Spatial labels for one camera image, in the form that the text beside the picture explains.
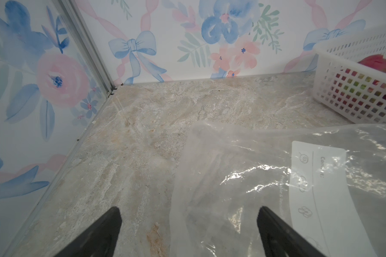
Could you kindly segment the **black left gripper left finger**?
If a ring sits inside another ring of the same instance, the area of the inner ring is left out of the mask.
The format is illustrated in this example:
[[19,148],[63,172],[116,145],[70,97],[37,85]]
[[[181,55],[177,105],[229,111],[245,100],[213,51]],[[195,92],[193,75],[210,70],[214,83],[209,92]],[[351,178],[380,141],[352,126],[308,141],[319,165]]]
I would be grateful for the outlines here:
[[110,208],[56,257],[112,257],[122,225],[118,207]]

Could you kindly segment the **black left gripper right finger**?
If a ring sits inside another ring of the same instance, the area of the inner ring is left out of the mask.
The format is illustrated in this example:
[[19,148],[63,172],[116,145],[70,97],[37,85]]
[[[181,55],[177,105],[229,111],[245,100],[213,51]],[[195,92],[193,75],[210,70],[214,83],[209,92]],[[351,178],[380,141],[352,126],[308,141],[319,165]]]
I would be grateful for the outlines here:
[[324,257],[266,206],[259,209],[257,227],[267,257]]

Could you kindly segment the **clear zip-top bag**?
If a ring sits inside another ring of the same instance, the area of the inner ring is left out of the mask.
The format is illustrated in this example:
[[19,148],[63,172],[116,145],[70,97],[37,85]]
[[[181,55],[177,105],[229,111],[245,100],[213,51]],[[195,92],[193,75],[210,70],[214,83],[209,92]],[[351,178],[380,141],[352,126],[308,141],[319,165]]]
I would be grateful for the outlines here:
[[386,257],[386,124],[193,124],[175,173],[170,255],[264,256],[264,206],[327,257]]

